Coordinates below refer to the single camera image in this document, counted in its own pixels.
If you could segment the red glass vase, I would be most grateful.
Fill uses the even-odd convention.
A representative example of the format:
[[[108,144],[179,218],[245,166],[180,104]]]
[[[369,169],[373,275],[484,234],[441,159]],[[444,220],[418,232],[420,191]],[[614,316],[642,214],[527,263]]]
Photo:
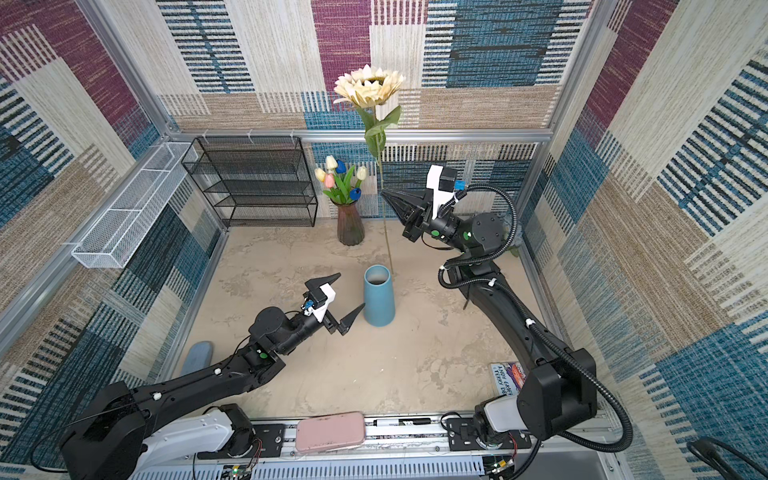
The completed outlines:
[[[337,238],[346,246],[355,246],[364,240],[365,229],[357,202],[337,206]]]

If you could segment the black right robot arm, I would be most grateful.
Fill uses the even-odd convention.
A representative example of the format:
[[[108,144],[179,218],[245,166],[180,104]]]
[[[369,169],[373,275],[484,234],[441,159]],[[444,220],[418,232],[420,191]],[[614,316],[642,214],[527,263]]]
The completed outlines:
[[[517,211],[494,212],[462,219],[453,208],[477,186],[450,193],[438,203],[431,189],[422,192],[384,190],[381,195],[404,227],[403,235],[415,242],[430,235],[459,256],[448,259],[438,271],[445,289],[458,290],[494,324],[514,351],[525,371],[516,410],[525,430],[539,441],[563,437],[599,452],[628,449],[634,432],[628,413],[598,379],[596,364],[585,349],[574,350],[540,322],[508,284],[496,258],[511,246],[518,226]],[[599,397],[610,405],[621,425],[612,443],[597,443],[573,433],[577,425],[594,418]]]

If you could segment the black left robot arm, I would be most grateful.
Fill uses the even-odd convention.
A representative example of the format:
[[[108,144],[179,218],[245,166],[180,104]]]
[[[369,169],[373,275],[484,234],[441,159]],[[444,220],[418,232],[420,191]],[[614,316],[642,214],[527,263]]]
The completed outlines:
[[[313,278],[298,313],[260,311],[243,346],[226,359],[165,382],[108,385],[59,442],[72,479],[127,479],[135,472],[198,453],[251,455],[259,441],[252,421],[229,397],[256,390],[284,368],[284,357],[325,328],[345,335],[360,311],[329,311],[338,274]]]

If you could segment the teal ceramic vase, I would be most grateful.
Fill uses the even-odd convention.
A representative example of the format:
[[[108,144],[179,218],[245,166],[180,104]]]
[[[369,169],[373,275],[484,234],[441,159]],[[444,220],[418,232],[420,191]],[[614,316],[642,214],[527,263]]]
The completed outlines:
[[[389,325],[395,318],[395,296],[390,270],[372,265],[364,274],[364,316],[374,327]]]

